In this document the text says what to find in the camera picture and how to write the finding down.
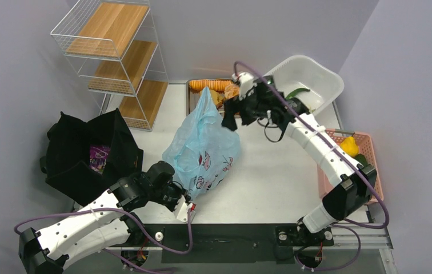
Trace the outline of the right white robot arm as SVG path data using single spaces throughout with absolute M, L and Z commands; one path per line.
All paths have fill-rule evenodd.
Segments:
M 272 76 L 254 77 L 248 72 L 233 74 L 238 93 L 224 103 L 222 126 L 231 131 L 266 119 L 282 135 L 295 140 L 324 172 L 332 189 L 319 206 L 297 221 L 297 238 L 305 245 L 324 239 L 325 229 L 365 205 L 372 197 L 377 171 L 363 165 L 344 151 L 319 125 L 307 106 L 298 98 L 286 99 L 275 88 Z

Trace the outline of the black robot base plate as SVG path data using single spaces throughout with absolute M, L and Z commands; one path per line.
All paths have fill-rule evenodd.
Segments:
M 146 224 L 148 233 L 155 238 L 156 232 L 163 234 L 162 244 L 180 251 L 189 245 L 185 224 Z M 188 255 L 179 255 L 162 250 L 162 263 L 258 263 L 272 261 L 277 264 L 292 264 L 294 255 L 303 251 L 316 251 L 332 247 L 334 240 L 326 239 L 325 232 L 318 236 L 298 236 L 297 225 L 288 224 L 193 224 L 193 249 Z M 135 255 L 145 242 L 146 236 L 136 232 L 128 241 L 112 246 Z

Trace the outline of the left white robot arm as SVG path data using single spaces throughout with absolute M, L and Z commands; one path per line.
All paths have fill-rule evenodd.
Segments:
M 19 258 L 27 273 L 62 273 L 72 263 L 113 245 L 138 245 L 144 235 L 162 249 L 179 253 L 149 234 L 133 210 L 148 202 L 171 211 L 177 220 L 191 224 L 195 204 L 188 190 L 173 181 L 175 171 L 164 161 L 148 171 L 136 171 L 119 179 L 98 198 L 77 212 L 57 213 L 55 224 L 19 235 Z

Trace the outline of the green chili pepper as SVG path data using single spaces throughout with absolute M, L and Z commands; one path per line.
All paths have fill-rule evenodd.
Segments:
M 304 88 L 304 87 L 296 88 L 292 92 L 288 93 L 286 95 L 285 99 L 290 100 L 291 98 L 295 98 L 298 94 L 300 94 L 302 92 L 310 92 L 310 89 Z

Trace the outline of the yellow pear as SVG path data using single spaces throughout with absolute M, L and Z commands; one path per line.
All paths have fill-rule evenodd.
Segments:
M 340 143 L 339 146 L 343 150 L 343 152 L 345 152 L 352 158 L 356 157 L 359 154 L 359 148 L 353 136 L 347 137 Z

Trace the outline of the purple snack packet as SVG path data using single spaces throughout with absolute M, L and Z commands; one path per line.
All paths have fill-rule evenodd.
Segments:
M 109 153 L 110 153 L 109 146 L 105 146 L 105 145 L 90 146 L 89 167 L 93 171 L 99 174 L 103 174 Z

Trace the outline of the blue printed plastic bag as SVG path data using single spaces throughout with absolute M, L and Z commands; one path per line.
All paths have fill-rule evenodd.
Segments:
M 204 88 L 162 154 L 191 200 L 222 183 L 241 154 L 239 135 L 223 127 L 222 120 L 211 90 Z

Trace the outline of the black fabric tote bag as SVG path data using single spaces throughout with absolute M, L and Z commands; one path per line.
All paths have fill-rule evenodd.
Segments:
M 143 150 L 119 110 L 88 122 L 61 113 L 47 136 L 47 152 L 40 159 L 45 182 L 82 206 L 90 204 L 120 178 L 142 169 Z M 110 149 L 102 173 L 89 166 L 92 146 Z

